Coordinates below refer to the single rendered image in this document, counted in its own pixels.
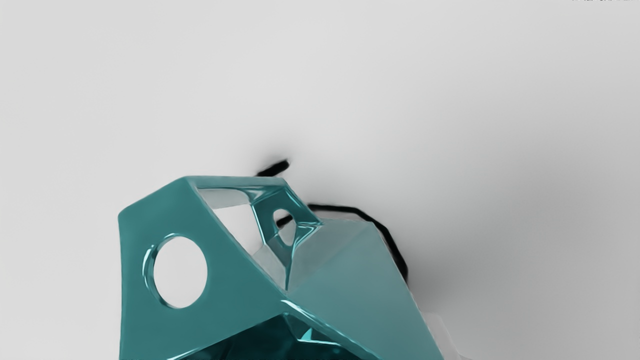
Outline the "teal faceted mug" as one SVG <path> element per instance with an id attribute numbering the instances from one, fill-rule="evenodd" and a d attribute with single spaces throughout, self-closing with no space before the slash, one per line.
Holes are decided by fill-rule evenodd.
<path id="1" fill-rule="evenodd" d="M 120 360 L 444 360 L 375 225 L 318 218 L 283 178 L 178 178 L 118 224 Z M 182 308 L 153 272 L 179 237 L 207 273 Z"/>

